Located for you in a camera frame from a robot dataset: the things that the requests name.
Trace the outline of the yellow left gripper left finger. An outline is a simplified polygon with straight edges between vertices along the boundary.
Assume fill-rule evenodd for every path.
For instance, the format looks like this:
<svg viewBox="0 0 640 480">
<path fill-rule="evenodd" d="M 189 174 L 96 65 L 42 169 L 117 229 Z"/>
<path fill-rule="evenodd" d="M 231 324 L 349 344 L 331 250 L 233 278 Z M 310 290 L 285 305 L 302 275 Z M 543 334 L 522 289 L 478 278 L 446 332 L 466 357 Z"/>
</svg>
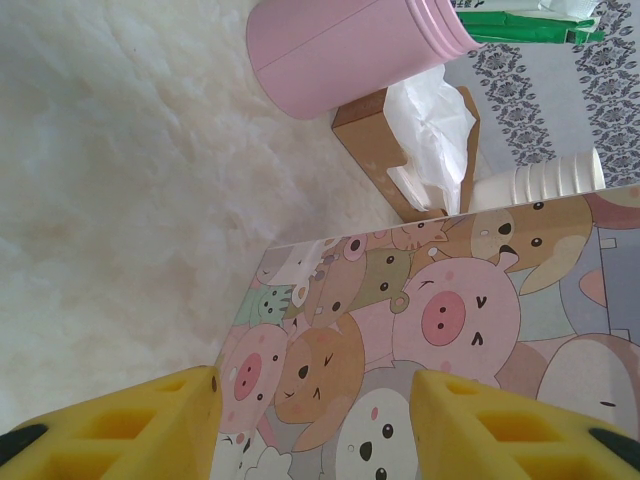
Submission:
<svg viewBox="0 0 640 480">
<path fill-rule="evenodd" d="M 4 479 L 206 479 L 219 372 L 192 367 L 32 418 L 1 436 Z"/>
</svg>

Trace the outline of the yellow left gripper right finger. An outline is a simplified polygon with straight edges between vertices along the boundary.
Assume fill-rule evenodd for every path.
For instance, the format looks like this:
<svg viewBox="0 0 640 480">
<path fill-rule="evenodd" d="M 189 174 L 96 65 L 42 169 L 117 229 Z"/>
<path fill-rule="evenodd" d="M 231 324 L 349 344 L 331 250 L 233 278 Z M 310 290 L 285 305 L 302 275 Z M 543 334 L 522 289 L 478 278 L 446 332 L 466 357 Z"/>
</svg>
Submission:
<svg viewBox="0 0 640 480">
<path fill-rule="evenodd" d="M 434 370 L 413 376 L 425 479 L 636 479 L 639 443 L 617 427 Z"/>
</svg>

